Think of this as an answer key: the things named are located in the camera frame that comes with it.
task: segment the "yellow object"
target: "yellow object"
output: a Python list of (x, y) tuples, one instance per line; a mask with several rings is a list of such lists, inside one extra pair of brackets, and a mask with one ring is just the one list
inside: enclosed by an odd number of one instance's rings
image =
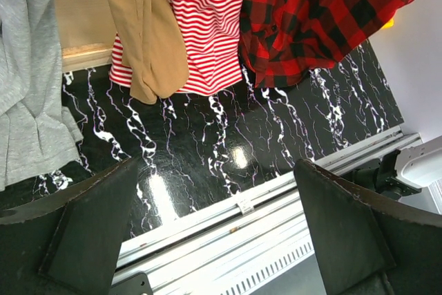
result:
[(388, 29), (394, 26), (394, 19), (389, 20), (381, 29)]

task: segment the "plaid flannel shirt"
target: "plaid flannel shirt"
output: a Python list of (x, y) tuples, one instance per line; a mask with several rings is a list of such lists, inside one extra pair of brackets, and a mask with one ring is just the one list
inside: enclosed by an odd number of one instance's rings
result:
[(331, 68), (413, 0), (244, 0), (240, 54), (257, 87)]

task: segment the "white bracket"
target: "white bracket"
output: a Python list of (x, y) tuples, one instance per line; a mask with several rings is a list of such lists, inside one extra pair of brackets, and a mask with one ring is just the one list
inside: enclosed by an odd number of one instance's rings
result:
[(234, 195), (236, 204), (241, 210), (241, 213), (245, 215), (246, 213), (250, 213), (255, 210), (252, 201), (243, 193), (239, 193)]

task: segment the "gray sweatshirt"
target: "gray sweatshirt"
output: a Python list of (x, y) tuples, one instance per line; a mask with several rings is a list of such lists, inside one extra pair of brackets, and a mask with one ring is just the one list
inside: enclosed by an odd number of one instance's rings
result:
[(0, 0), (0, 191), (78, 158), (53, 0)]

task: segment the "striped shirt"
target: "striped shirt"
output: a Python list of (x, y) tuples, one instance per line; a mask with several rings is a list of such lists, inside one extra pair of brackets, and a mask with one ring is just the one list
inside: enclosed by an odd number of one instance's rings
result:
[[(238, 61), (242, 0), (169, 0), (187, 51), (189, 79), (179, 93), (212, 95), (242, 79)], [(122, 65), (118, 36), (110, 80), (131, 86), (132, 70)]]

